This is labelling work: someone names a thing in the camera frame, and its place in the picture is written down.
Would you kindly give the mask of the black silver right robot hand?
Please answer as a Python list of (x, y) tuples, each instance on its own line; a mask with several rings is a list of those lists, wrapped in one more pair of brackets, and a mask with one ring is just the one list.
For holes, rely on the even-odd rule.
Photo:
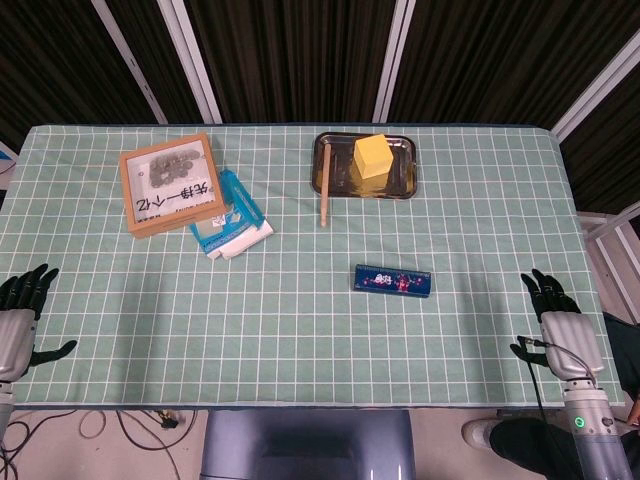
[(549, 369), (564, 381), (597, 384), (604, 369), (591, 319), (551, 275), (534, 269), (522, 274), (540, 327), (540, 340), (519, 336), (510, 346), (520, 360)]

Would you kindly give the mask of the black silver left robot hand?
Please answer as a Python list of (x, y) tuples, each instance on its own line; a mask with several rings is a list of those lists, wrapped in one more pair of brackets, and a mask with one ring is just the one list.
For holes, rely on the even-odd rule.
[(1, 284), (1, 389), (23, 377), (31, 367), (54, 362), (77, 346), (70, 340), (56, 350), (35, 351), (38, 322), (59, 269), (44, 263)]

